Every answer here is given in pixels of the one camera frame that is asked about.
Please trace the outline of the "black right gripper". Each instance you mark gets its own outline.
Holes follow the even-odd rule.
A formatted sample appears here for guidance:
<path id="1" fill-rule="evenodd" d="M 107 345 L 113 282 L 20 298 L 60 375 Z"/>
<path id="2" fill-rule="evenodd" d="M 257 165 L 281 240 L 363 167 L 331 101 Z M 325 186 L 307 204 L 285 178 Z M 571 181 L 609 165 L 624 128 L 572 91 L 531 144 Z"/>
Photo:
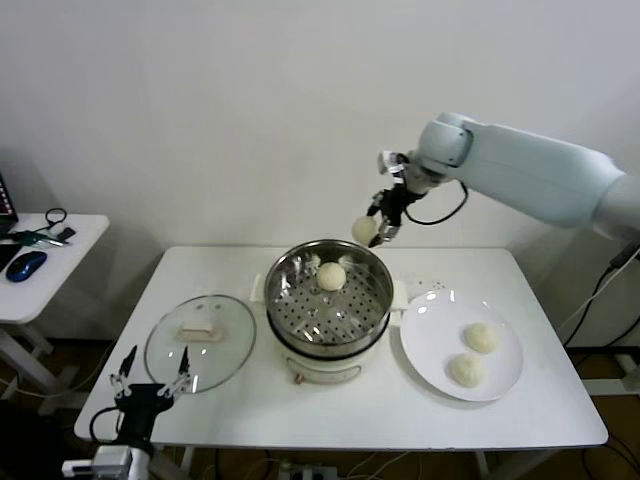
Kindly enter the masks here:
<path id="1" fill-rule="evenodd" d="M 393 225 L 401 225 L 404 210 L 424 197 L 424 193 L 416 193 L 409 189 L 405 176 L 394 176 L 392 187 L 377 192 L 368 207 L 368 215 L 380 214 L 384 223 L 369 241 L 368 247 L 375 248 L 391 242 L 399 231 L 399 228 Z"/>

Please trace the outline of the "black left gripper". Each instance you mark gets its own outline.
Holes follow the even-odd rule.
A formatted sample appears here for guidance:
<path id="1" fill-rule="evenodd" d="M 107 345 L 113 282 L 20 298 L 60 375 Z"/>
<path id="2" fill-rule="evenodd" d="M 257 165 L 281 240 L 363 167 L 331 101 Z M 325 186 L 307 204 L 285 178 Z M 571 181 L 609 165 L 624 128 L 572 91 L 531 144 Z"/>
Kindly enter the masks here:
<path id="1" fill-rule="evenodd" d="M 184 347 L 178 374 L 170 383 L 129 385 L 129 374 L 137 353 L 134 345 L 123 359 L 119 370 L 110 375 L 115 405 L 123 414 L 116 437 L 120 443 L 148 443 L 156 418 L 173 406 L 173 399 L 186 393 L 190 384 L 188 348 Z"/>

